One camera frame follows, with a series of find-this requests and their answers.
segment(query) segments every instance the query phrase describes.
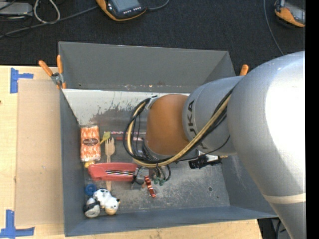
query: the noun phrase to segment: cardboard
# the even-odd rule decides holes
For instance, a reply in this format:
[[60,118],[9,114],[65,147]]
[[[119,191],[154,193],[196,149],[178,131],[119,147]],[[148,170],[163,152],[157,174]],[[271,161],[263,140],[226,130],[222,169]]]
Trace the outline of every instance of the cardboard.
[[19,81],[15,225],[62,224],[59,91]]

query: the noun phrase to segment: wooden fork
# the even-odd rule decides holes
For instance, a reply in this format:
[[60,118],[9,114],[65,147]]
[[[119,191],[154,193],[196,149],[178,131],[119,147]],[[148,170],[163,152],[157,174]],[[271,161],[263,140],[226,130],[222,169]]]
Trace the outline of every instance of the wooden fork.
[[[105,155],[106,155],[106,162],[111,163],[111,156],[115,152],[115,145],[114,145],[114,138],[111,137],[105,141]],[[111,181],[106,181],[106,188],[108,191],[111,191]]]

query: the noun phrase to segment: blue object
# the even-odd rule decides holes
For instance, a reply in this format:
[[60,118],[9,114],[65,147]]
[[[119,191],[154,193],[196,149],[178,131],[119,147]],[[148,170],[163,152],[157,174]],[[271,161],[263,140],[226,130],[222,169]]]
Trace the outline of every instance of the blue object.
[[88,184],[85,187],[85,194],[88,195],[89,197],[93,196],[94,192],[96,191],[96,186],[94,184]]
[[0,238],[15,239],[15,237],[32,236],[34,227],[29,229],[15,229],[14,226],[14,211],[6,210],[5,212],[5,229],[1,229]]
[[10,93],[18,92],[18,79],[20,78],[33,79],[33,74],[28,74],[28,73],[19,74],[18,70],[11,67]]

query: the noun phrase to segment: handheld device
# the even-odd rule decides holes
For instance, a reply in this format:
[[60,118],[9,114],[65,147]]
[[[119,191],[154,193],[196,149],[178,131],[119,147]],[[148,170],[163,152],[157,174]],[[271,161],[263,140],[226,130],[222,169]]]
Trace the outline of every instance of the handheld device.
[[138,0],[95,0],[100,8],[115,21],[136,18],[146,12]]
[[306,25],[306,11],[285,0],[275,2],[275,14],[292,25],[298,27]]

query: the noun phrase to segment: gray bin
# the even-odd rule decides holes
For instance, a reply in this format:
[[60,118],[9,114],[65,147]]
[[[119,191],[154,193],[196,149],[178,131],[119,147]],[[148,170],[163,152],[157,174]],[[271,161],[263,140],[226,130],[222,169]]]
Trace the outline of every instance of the gray bin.
[[[138,103],[124,97],[113,104],[107,100],[110,93],[190,94],[206,82],[235,73],[227,51],[60,42],[59,54],[68,87],[60,92],[67,237],[277,216],[235,155],[201,169],[190,169],[187,161],[172,164],[170,180],[153,185],[156,198],[145,189],[131,189],[130,183],[112,182],[112,195],[121,200],[117,213],[85,217],[84,188],[90,177],[80,161],[80,126],[97,123],[100,135],[123,131]],[[141,117],[141,128],[146,115]],[[116,142],[112,161],[132,161],[121,142]]]

